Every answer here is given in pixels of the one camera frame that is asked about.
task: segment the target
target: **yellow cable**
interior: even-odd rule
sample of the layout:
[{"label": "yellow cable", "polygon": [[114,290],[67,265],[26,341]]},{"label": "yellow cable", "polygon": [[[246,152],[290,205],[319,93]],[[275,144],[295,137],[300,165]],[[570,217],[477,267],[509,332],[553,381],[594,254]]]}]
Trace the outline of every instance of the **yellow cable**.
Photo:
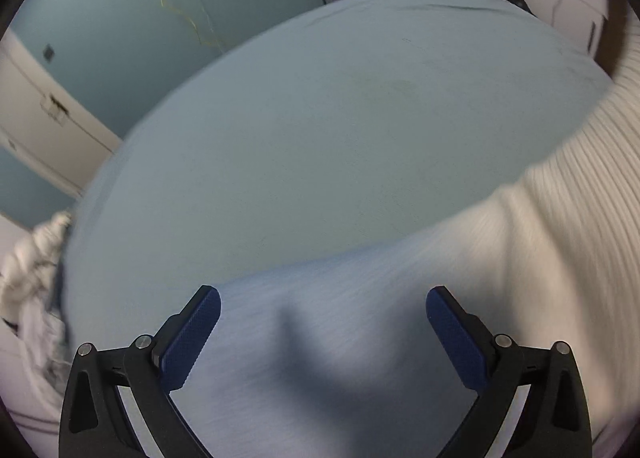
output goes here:
[{"label": "yellow cable", "polygon": [[196,33],[196,36],[198,37],[198,42],[203,45],[203,46],[212,46],[215,48],[220,48],[220,45],[216,42],[209,42],[209,41],[203,41],[202,38],[200,37],[200,32],[198,32],[198,27],[195,24],[195,22],[193,21],[193,19],[191,19],[185,12],[181,11],[179,8],[175,8],[174,6],[171,6],[169,4],[164,4],[164,0],[160,0],[160,5],[162,6],[162,8],[166,8],[167,10],[170,10],[171,12],[173,12],[174,14],[177,14],[178,16],[182,16],[184,19],[186,19],[187,21],[189,21],[190,25],[193,27],[193,31]]}]

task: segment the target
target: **bed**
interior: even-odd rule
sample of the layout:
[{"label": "bed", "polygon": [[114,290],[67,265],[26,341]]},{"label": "bed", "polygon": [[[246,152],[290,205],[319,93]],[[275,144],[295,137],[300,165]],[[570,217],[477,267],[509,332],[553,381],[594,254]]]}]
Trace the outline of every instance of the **bed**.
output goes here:
[{"label": "bed", "polygon": [[65,252],[70,344],[129,345],[215,284],[220,322],[174,394],[212,454],[434,456],[473,401],[424,319],[425,285],[465,277],[438,223],[609,83],[502,0],[343,0],[281,24],[101,169]]}]

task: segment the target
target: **teal wall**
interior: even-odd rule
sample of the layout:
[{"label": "teal wall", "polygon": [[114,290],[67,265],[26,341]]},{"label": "teal wall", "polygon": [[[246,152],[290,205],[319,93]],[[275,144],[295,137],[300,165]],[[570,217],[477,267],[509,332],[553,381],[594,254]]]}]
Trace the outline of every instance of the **teal wall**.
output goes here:
[{"label": "teal wall", "polygon": [[73,203],[73,198],[0,148],[0,211],[6,216],[32,228]]},{"label": "teal wall", "polygon": [[[168,0],[206,32],[198,0]],[[232,48],[321,0],[205,0]],[[26,0],[12,28],[84,107],[124,136],[169,91],[220,53],[159,0]],[[55,57],[42,58],[50,44]]]}]

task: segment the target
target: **blue gripper pad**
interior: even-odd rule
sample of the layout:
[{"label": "blue gripper pad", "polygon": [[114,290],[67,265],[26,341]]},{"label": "blue gripper pad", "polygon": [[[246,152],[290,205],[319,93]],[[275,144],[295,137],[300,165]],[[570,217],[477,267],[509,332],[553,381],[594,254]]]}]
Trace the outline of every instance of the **blue gripper pad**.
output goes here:
[{"label": "blue gripper pad", "polygon": [[218,291],[203,285],[182,312],[175,316],[180,321],[178,331],[158,363],[160,385],[165,393],[179,390],[184,385],[204,343],[220,318],[220,309]]},{"label": "blue gripper pad", "polygon": [[458,317],[468,314],[443,286],[429,291],[426,308],[427,318],[462,383],[478,393],[484,390],[489,383],[484,355]]}]

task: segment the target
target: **white cloth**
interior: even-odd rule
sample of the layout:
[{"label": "white cloth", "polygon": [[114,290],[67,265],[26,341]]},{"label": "white cloth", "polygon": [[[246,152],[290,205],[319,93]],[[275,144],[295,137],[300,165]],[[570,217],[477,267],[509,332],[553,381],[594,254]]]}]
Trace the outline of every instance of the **white cloth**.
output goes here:
[{"label": "white cloth", "polygon": [[20,352],[36,397],[60,417],[70,369],[65,324],[51,294],[71,214],[56,213],[5,257],[0,278],[0,316],[18,325]]}]

